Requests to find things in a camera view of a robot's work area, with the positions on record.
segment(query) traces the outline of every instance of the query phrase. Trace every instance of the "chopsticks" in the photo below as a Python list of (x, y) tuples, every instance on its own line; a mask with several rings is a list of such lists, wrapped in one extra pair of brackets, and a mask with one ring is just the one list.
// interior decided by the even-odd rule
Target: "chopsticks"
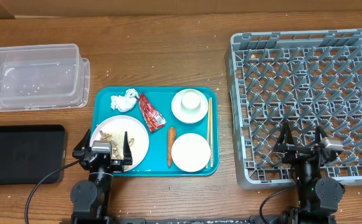
[(211, 150), (210, 167), (213, 167), (214, 163), (212, 161), (212, 159), (213, 159), (213, 154), (212, 154), (212, 98), (210, 98), (209, 103), (208, 103), (207, 142), (210, 145), (210, 150)]

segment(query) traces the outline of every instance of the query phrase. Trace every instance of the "crumpled white napkin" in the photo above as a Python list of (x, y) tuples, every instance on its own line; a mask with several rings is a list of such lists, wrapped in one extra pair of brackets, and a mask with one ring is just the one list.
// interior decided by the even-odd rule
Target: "crumpled white napkin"
[(121, 113), (132, 109), (138, 101), (139, 94), (135, 89), (128, 89), (125, 96), (112, 96), (111, 107), (113, 110), (118, 109)]

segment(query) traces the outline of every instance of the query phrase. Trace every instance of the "white cup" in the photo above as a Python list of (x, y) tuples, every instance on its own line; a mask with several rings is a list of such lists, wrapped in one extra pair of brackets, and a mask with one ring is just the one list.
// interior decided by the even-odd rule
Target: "white cup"
[(182, 96), (181, 102), (186, 112), (193, 114), (199, 110), (200, 101), (200, 97), (197, 93), (189, 91)]

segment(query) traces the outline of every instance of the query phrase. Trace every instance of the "wooden chopstick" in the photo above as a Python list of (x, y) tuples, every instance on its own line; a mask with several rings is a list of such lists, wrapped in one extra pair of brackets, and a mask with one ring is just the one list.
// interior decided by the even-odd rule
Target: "wooden chopstick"
[(212, 98), (210, 98), (210, 139), (211, 139), (211, 146), (210, 146), (210, 149), (211, 149), (211, 167), (214, 166), (214, 161), (213, 161), (213, 153), (212, 153)]
[(211, 98), (209, 99), (208, 103), (208, 119), (207, 119), (207, 142), (210, 144), (210, 102)]

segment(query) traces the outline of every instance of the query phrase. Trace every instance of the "white saucer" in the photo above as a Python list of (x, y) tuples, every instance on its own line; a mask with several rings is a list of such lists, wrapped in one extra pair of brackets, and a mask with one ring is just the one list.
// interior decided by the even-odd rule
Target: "white saucer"
[(171, 148), (175, 165), (185, 172), (203, 169), (210, 160), (210, 146), (206, 139), (194, 133), (178, 137)]
[[(198, 98), (200, 99), (198, 107), (195, 109), (187, 108), (186, 106), (190, 105), (184, 105), (183, 104), (183, 96), (186, 93), (195, 93)], [(171, 110), (173, 111), (174, 116), (186, 123), (186, 124), (193, 124), (200, 120), (202, 120), (207, 112), (208, 112), (208, 101), (207, 98), (202, 94), (200, 91), (193, 90), (193, 89), (185, 89), (179, 91), (173, 98), (171, 102)]]
[(125, 115), (113, 116), (100, 123), (99, 126), (94, 130), (90, 146), (92, 146), (95, 140), (100, 140), (99, 131), (104, 133), (110, 133), (116, 129), (125, 130), (128, 133), (132, 133), (135, 138), (135, 142), (130, 147), (132, 153), (132, 166), (129, 166), (124, 171), (131, 170), (136, 167), (145, 158), (149, 149), (149, 135), (145, 126), (135, 118)]

